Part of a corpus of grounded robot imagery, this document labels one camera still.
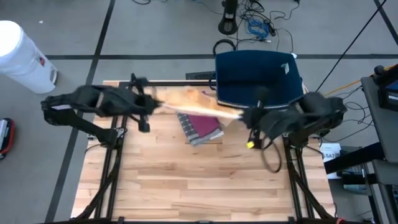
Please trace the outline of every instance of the white bucket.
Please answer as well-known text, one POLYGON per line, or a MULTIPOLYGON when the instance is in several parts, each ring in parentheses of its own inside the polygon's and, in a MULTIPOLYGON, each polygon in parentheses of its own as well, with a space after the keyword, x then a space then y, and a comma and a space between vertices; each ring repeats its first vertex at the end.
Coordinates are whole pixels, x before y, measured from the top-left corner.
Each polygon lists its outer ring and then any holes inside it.
POLYGON ((55 88, 58 70, 12 21, 0 21, 0 75, 7 75, 34 93, 55 88))

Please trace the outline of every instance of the concrete floor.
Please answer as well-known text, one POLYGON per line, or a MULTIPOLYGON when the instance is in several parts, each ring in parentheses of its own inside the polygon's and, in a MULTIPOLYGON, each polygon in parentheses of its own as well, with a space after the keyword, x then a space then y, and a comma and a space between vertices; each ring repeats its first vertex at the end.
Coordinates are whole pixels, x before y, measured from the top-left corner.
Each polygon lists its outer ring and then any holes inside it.
MULTIPOLYGON (((222 11, 220 0, 203 1, 212 10, 222 11)), ((293 0, 260 2, 266 15, 271 10, 288 12, 296 6, 293 0)), ((373 0, 303 0, 291 20, 274 21, 276 27, 292 33, 297 65, 310 90, 316 89, 376 8, 373 0)), ((384 14, 376 15, 322 92, 368 76, 376 65, 397 63, 398 40, 393 35, 398 30, 398 14, 394 11, 397 8, 398 0, 387 1, 384 14), (395 30, 388 29, 382 16, 389 18, 395 30)), ((184 79, 186 73, 214 70, 214 60, 206 55, 211 54, 217 40, 225 38, 217 30, 220 18, 188 0, 153 0, 146 6, 130 0, 0 0, 0 20, 19 23, 62 72, 56 89, 49 95, 69 93, 85 83, 127 80, 131 72, 148 79, 178 80, 184 79), (111 16, 108 30, 101 35, 107 12, 111 16), (102 60, 100 54, 135 55, 135 60, 102 60), (187 59, 185 54, 206 54, 204 57, 209 59, 187 59)), ((240 39, 248 37, 251 36, 244 29, 239 30, 240 39)), ((239 49, 275 50, 276 37, 271 37, 271 41, 243 42, 239 49)), ((282 30, 279 50, 291 51, 290 37, 282 30)), ((85 134, 78 133, 75 145, 68 145, 75 134, 71 135, 72 129, 50 126, 43 120, 40 101, 46 96, 34 95, 0 76, 0 116, 10 117, 17 124, 15 145, 0 161, 2 223, 40 223, 46 217, 47 221, 70 217, 87 140, 85 134)), ((360 91, 347 100, 366 105, 360 91)), ((361 113, 349 111, 346 119, 359 119, 361 113)), ((363 126, 347 122, 327 138, 339 139, 363 126)), ((367 146, 376 141, 376 132, 370 127, 340 143, 367 146)), ((343 190, 339 183, 331 183, 331 187, 339 216, 358 220, 357 214, 369 210, 366 197, 343 190)))

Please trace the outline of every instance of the wooden tabletop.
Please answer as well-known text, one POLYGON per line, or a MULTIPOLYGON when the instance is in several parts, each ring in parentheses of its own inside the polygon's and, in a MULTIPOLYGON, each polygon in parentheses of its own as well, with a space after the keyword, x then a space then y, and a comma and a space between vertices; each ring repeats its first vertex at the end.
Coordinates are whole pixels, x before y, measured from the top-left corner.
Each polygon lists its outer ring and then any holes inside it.
MULTIPOLYGON (((104 82, 112 86, 118 83, 104 82)), ((211 94, 207 86, 199 88, 211 94)), ((94 123, 109 128, 111 120, 96 117, 94 123)), ((247 149, 249 131, 243 123, 233 121, 223 127, 224 136, 196 147, 189 145, 173 111, 157 110, 149 123, 150 133, 140 133, 135 121, 127 122, 113 218, 287 221, 287 217, 295 216, 281 140, 275 143, 282 154, 282 170, 272 174, 265 170, 259 151, 247 149)), ((89 141, 88 147, 95 144, 98 142, 89 141)), ((311 140, 310 146, 318 148, 318 143, 311 140)), ((105 152, 98 146, 86 153, 71 217, 79 215, 99 189, 105 152)), ((274 149, 269 148, 266 157, 271 166, 277 165, 274 149)), ((303 161, 310 190, 333 215, 335 208, 321 155, 304 149, 303 161)))

